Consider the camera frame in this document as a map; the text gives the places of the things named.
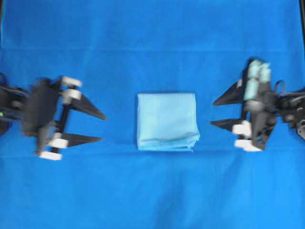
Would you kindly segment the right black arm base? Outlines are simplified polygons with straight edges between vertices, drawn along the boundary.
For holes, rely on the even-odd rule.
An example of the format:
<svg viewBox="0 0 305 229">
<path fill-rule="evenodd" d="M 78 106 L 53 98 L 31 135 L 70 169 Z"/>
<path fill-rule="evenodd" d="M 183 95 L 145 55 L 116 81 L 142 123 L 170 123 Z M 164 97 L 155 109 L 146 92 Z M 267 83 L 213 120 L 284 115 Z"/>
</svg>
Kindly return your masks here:
<svg viewBox="0 0 305 229">
<path fill-rule="evenodd" d="M 305 140 L 305 119 L 297 121 L 295 124 L 297 134 Z"/>
</svg>

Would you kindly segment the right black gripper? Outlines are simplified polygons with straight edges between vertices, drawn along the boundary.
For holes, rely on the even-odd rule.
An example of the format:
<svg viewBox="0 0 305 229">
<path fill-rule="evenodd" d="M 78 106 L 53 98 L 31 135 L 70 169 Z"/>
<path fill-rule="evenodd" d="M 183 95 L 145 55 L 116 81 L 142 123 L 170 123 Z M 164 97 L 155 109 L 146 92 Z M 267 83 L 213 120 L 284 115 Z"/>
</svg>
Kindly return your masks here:
<svg viewBox="0 0 305 229">
<path fill-rule="evenodd" d="M 223 119 L 211 121 L 210 124 L 239 134 L 243 139 L 234 142 L 234 146 L 244 151 L 255 152 L 265 150 L 266 142 L 276 124 L 276 94 L 271 91 L 270 82 L 250 79 L 245 86 L 234 83 L 213 105 L 241 104 L 243 111 L 250 114 L 250 120 Z"/>
</svg>

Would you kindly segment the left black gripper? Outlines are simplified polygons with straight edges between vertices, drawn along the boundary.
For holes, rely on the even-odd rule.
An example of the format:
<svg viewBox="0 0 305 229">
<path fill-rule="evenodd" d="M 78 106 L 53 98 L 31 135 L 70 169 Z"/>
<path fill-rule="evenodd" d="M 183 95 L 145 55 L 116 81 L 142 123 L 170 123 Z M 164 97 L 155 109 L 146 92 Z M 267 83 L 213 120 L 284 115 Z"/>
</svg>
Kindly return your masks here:
<svg viewBox="0 0 305 229">
<path fill-rule="evenodd" d="M 65 134 L 63 129 L 70 108 L 101 120 L 107 117 L 76 88 L 81 81 L 63 76 L 52 83 L 50 79 L 39 80 L 33 87 L 23 108 L 22 128 L 26 136 L 36 138 L 35 153 L 48 160 L 61 160 L 59 149 L 102 141 L 103 138 Z M 59 97 L 63 97 L 64 110 L 59 122 L 54 121 Z"/>
</svg>

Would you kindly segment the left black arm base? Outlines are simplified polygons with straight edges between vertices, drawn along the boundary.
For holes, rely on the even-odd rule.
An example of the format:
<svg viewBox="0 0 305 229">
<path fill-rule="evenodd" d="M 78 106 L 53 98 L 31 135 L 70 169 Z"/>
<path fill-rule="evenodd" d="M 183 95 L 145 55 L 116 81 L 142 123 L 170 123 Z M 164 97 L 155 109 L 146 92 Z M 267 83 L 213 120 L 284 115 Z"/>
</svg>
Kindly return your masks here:
<svg viewBox="0 0 305 229">
<path fill-rule="evenodd" d="M 6 121 L 0 121 L 0 136 L 3 136 L 9 129 L 10 123 Z"/>
</svg>

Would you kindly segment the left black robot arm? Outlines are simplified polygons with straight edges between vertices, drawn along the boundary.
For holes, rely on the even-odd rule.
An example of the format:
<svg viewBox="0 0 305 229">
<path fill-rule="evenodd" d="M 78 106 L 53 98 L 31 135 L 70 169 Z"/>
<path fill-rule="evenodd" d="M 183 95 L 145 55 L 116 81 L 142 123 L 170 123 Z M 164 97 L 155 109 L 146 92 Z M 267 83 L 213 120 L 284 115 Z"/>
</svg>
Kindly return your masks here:
<svg viewBox="0 0 305 229">
<path fill-rule="evenodd" d="M 57 81 L 45 78 L 30 92 L 8 86 L 1 74 L 0 133 L 3 135 L 14 121 L 19 121 L 27 137 L 36 138 L 36 155 L 48 160 L 61 160 L 60 149 L 101 141 L 100 137 L 64 132 L 71 110 L 107 120 L 78 88 L 81 81 L 67 76 Z"/>
</svg>

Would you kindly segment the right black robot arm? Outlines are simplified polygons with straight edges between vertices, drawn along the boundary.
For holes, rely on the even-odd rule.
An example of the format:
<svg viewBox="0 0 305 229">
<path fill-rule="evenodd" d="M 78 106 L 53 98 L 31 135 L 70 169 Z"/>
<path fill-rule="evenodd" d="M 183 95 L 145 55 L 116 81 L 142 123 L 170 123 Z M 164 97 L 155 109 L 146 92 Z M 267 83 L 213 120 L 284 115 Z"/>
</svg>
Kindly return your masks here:
<svg viewBox="0 0 305 229">
<path fill-rule="evenodd" d="M 233 84 L 213 104 L 242 104 L 240 118 L 212 121 L 211 124 L 238 136 L 235 147 L 245 151 L 263 151 L 280 116 L 284 123 L 304 138 L 305 92 L 272 90 L 270 83 L 242 80 Z"/>
</svg>

